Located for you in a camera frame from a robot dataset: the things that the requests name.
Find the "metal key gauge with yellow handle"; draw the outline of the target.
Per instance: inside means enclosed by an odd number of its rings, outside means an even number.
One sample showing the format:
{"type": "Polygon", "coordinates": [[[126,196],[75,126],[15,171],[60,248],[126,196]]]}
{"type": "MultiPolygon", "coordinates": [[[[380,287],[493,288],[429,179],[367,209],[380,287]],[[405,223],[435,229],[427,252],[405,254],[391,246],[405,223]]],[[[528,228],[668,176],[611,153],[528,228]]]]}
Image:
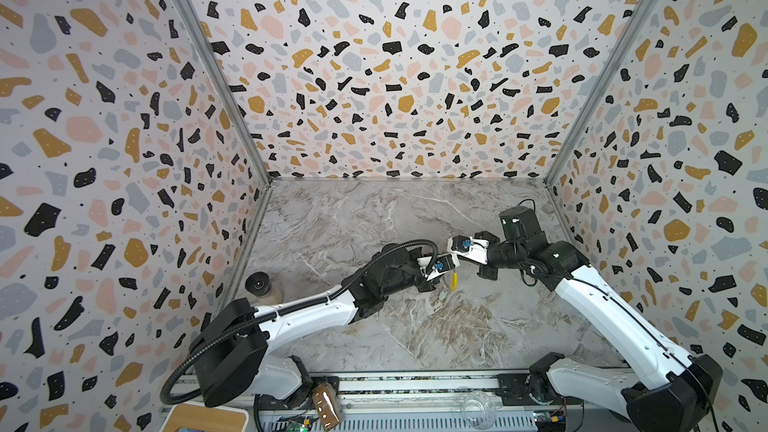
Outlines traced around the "metal key gauge with yellow handle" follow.
{"type": "Polygon", "coordinates": [[[439,300],[448,301],[458,288],[458,274],[455,271],[447,272],[440,277],[438,285],[439,300]]]}

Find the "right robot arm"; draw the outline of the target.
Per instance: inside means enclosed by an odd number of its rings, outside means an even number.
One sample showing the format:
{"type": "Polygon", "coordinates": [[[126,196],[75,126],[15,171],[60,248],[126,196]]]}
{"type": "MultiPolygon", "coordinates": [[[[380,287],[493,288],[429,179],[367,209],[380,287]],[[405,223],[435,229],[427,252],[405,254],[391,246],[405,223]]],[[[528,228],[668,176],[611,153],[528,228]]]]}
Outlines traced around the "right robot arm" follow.
{"type": "Polygon", "coordinates": [[[456,238],[455,251],[480,275],[518,270],[580,312],[616,349],[629,369],[611,373],[551,353],[530,368],[546,393],[598,405],[639,431],[691,431],[715,417],[723,371],[709,355],[693,355],[632,309],[584,254],[567,241],[551,242],[533,209],[500,213],[503,235],[478,232],[456,238]]]}

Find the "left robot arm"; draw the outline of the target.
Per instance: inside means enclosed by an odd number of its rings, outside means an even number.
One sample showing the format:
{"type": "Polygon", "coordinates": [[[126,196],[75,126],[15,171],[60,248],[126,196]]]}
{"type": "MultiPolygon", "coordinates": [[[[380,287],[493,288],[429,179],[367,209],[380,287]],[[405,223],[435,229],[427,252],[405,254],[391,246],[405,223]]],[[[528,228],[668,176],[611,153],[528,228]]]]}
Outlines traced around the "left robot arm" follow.
{"type": "Polygon", "coordinates": [[[305,299],[266,306],[246,299],[229,303],[190,347],[203,403],[217,407],[246,392],[295,403],[312,381],[299,358],[281,359],[274,351],[368,318],[395,293],[433,291],[459,264],[454,253],[423,254],[424,247],[434,246],[426,240],[389,244],[340,285],[305,299]]]}

